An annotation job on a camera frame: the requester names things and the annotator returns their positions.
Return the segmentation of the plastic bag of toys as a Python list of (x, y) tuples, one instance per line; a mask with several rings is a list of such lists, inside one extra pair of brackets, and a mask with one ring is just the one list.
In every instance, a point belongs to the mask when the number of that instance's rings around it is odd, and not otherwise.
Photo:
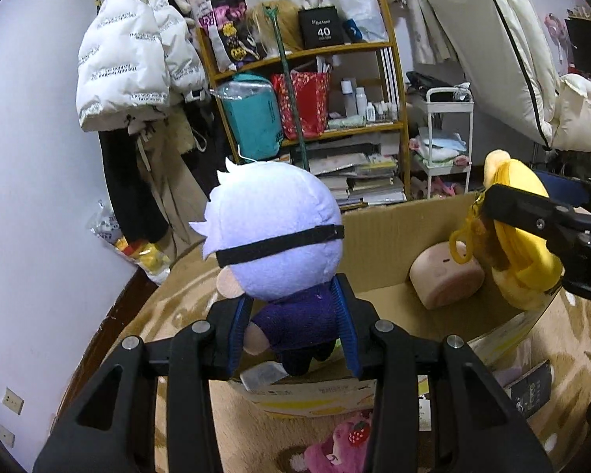
[(102, 200), (98, 202), (96, 212), (88, 221), (88, 228), (108, 248), (143, 270), (156, 285), (161, 285), (171, 273), (171, 260), (155, 244), (141, 239), (133, 242), (127, 240), (110, 203)]

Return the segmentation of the yellow duck plush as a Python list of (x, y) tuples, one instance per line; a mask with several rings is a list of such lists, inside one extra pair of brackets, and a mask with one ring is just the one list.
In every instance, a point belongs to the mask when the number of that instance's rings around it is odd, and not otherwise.
[[(537, 174), (502, 149), (489, 153), (483, 165), (483, 188), (494, 185), (549, 197)], [(464, 226), (450, 235), (448, 248), (459, 265), (475, 257), (485, 261), (503, 298), (522, 311), (546, 303), (546, 293), (563, 273), (561, 261), (548, 251), (544, 239), (488, 217), (482, 194), (468, 210)]]

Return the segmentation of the beige trench coat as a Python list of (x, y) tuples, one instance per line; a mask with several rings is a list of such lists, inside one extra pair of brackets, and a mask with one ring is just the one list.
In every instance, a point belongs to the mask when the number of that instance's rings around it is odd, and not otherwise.
[(147, 122), (138, 134), (138, 168), (166, 222), (156, 246), (172, 261), (203, 240), (190, 224), (204, 217), (207, 196), (182, 158), (195, 149), (192, 127), (179, 107), (162, 121)]

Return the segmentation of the pink toast plush cushion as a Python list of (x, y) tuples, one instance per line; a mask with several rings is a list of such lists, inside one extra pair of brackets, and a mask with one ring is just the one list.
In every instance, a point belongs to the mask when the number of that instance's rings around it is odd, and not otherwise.
[(416, 257), (409, 277), (423, 306), (435, 310), (473, 296), (485, 282), (485, 270), (475, 257), (459, 264), (450, 244), (440, 242)]

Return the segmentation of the cream office chair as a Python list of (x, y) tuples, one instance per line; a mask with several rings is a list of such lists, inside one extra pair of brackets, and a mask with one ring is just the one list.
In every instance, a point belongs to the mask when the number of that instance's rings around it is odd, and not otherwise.
[(561, 75), (531, 0), (427, 0), (483, 111), (547, 149), (591, 153), (591, 81)]

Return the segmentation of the pink strawberry bear plush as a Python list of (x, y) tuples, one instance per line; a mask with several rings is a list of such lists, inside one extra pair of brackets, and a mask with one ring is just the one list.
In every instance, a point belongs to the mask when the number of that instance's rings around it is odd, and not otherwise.
[(372, 410), (350, 416), (322, 442), (287, 451), (285, 472), (361, 473), (372, 434)]

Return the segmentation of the white puffer jacket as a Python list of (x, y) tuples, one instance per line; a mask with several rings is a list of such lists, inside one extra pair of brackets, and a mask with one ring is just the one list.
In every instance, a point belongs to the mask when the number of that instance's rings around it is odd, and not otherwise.
[(208, 82), (186, 19), (168, 0), (103, 0), (78, 50), (76, 112), (85, 131), (135, 131), (200, 101)]

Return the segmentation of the wooden bookshelf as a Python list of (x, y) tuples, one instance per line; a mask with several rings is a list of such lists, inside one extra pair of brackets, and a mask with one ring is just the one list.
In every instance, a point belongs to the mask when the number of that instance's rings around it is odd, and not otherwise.
[[(241, 69), (233, 71), (217, 69), (216, 54), (203, 28), (197, 29), (197, 39), (201, 60), (208, 75), (209, 87), (217, 89), (222, 84), (231, 82), (237, 76), (257, 74), (264, 85), (272, 90), (279, 104), (277, 108), (290, 113), (286, 127), (282, 130), (283, 149), (295, 147), (299, 150), (303, 164), (309, 163), (307, 146), (310, 142), (327, 141), (345, 137), (374, 134), (379, 132), (397, 132), (399, 145), (397, 153), (397, 175), (402, 182), (403, 192), (410, 197), (409, 125), (407, 116), (407, 96), (403, 81), (399, 48), (394, 30), (392, 13), (387, 0), (377, 0), (387, 38), (379, 42), (347, 43), (318, 48), (304, 49), (285, 54), (282, 52), (273, 58), (247, 63)], [(294, 69), (297, 62), (309, 64), (317, 60), (330, 60), (348, 54), (374, 54), (377, 58), (378, 76), (364, 79), (365, 87), (378, 87), (382, 100), (397, 107), (395, 113), (386, 119), (372, 122), (359, 122), (350, 127), (337, 129), (325, 128), (330, 94), (338, 90), (338, 84), (331, 83), (331, 75), (324, 71), (316, 73), (298, 73)]]

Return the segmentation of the cardboard box yellow print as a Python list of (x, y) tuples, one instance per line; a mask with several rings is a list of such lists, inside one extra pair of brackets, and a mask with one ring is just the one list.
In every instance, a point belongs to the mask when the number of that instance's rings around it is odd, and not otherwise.
[[(467, 300), (429, 311), (418, 299), (409, 272), (428, 247), (444, 242), (463, 226), (475, 194), (405, 202), (347, 212), (344, 256), (338, 270), (357, 298), (367, 300), (383, 319), (410, 334), (440, 341), (460, 335), (488, 366), (522, 342), (558, 295), (553, 288), (542, 305), (524, 312), (511, 306), (492, 277)], [(239, 395), (275, 416), (320, 417), (370, 409), (375, 383), (353, 378), (342, 360), (327, 363), (305, 378), (287, 378), (250, 392), (239, 380)]]

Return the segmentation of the black box number 40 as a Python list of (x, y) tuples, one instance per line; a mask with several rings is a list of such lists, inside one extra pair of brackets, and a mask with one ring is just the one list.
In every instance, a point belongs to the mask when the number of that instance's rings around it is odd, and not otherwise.
[(305, 49), (345, 43), (342, 23), (335, 6), (318, 6), (299, 11), (299, 27)]

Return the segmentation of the white rolling cart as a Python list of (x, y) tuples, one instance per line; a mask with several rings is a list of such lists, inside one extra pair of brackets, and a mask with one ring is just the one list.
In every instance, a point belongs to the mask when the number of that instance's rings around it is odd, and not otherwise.
[[(418, 128), (418, 135), (411, 142), (413, 158), (427, 176), (425, 198), (430, 199), (435, 191), (455, 194), (443, 181), (450, 175), (464, 175), (463, 192), (467, 193), (474, 145), (475, 101), (470, 83), (428, 89), (417, 99), (416, 106), (426, 116), (426, 125)], [(454, 114), (463, 115), (468, 121), (464, 137), (458, 131), (443, 128), (444, 117)]]

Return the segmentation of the wall power outlet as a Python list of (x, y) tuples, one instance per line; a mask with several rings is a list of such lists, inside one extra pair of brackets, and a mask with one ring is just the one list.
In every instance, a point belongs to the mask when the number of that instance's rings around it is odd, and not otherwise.
[(6, 387), (2, 397), (2, 404), (16, 415), (20, 415), (24, 406), (24, 399), (18, 394), (15, 394), (9, 387)]

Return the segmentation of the stack of books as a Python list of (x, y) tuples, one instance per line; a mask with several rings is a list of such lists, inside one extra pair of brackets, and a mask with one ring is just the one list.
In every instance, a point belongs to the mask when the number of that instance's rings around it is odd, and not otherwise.
[(361, 151), (316, 153), (309, 157), (309, 171), (327, 186), (341, 211), (407, 200), (395, 156)]

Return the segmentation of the white-haired blindfold doll plush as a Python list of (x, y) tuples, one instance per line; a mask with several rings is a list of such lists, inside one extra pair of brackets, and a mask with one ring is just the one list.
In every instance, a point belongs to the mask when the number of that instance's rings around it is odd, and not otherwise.
[(272, 352), (294, 377), (331, 357), (338, 339), (332, 281), (345, 228), (318, 177), (285, 162), (227, 161), (204, 218), (190, 226), (205, 239), (203, 255), (216, 258), (219, 293), (262, 303), (244, 329), (248, 354)]

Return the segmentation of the red gift bag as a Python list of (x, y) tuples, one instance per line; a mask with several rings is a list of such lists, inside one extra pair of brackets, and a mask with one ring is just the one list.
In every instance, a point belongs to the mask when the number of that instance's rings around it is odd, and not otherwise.
[[(320, 137), (327, 129), (327, 104), (329, 103), (330, 74), (291, 72), (305, 139)], [(271, 83), (279, 103), (282, 133), (287, 140), (297, 141), (292, 120), (284, 74), (271, 76)]]

